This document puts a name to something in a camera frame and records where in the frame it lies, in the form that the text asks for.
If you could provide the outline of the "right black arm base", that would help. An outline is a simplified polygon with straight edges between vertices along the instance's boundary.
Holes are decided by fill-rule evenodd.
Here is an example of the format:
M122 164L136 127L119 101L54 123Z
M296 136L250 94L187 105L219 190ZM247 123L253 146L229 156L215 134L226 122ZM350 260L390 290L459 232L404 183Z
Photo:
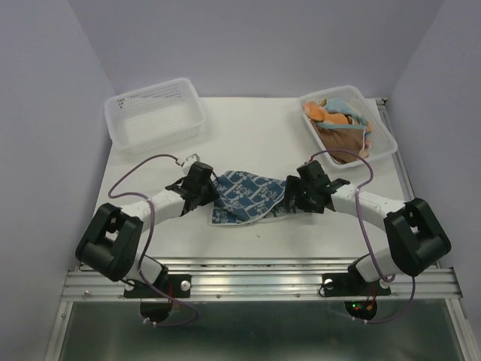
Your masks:
M325 298L389 296L391 289L381 287L379 281L367 282L349 273L327 273L322 276L318 294Z

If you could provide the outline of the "blue white patterned towel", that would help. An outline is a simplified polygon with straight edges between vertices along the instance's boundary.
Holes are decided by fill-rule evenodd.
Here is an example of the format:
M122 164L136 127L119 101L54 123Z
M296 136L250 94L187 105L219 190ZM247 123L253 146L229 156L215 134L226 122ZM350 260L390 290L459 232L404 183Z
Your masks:
M211 208L211 226L248 226L299 217L293 203L284 205L286 182L247 171L227 171L213 179L219 193Z

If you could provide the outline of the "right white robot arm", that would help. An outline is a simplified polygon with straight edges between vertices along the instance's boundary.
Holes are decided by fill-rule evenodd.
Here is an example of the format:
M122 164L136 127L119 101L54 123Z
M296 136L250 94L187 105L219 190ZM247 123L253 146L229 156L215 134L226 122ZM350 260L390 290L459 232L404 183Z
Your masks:
M286 205L307 213L328 209L356 217L365 238L365 223L386 234L386 248L374 252L367 241L368 255L348 267L350 291L363 293L373 281L398 274L416 277L451 251L449 237L425 200L398 201L362 192L347 180L330 180L317 161L298 167L297 172L286 179Z

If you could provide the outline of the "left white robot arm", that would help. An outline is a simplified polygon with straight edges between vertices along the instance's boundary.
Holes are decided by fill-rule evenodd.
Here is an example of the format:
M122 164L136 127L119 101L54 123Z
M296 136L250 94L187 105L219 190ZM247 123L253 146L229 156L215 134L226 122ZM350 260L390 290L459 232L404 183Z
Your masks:
M111 281L134 281L150 296L166 291L168 269L139 251L143 233L151 238L154 227L182 217L219 197L213 168L203 162L184 162L184 177L153 197L117 207L104 203L95 212L75 250L80 262Z

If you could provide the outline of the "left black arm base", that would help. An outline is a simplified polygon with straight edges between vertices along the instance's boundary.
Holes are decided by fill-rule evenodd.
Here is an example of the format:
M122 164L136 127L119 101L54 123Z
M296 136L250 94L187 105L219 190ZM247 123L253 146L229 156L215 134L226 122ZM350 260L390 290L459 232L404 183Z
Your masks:
M153 291L143 281L130 281L133 287L124 287L123 297L126 299L153 299L161 298L157 292ZM190 274L168 274L160 276L153 283L153 286L163 293L175 299L188 299L192 286L192 276Z

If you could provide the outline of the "brown bear towel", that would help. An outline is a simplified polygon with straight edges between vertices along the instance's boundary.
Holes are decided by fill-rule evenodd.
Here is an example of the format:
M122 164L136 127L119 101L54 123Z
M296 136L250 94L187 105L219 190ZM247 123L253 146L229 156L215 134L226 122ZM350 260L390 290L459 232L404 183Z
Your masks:
M315 125L315 130L331 157L347 164L366 157L365 132L362 129L325 129Z

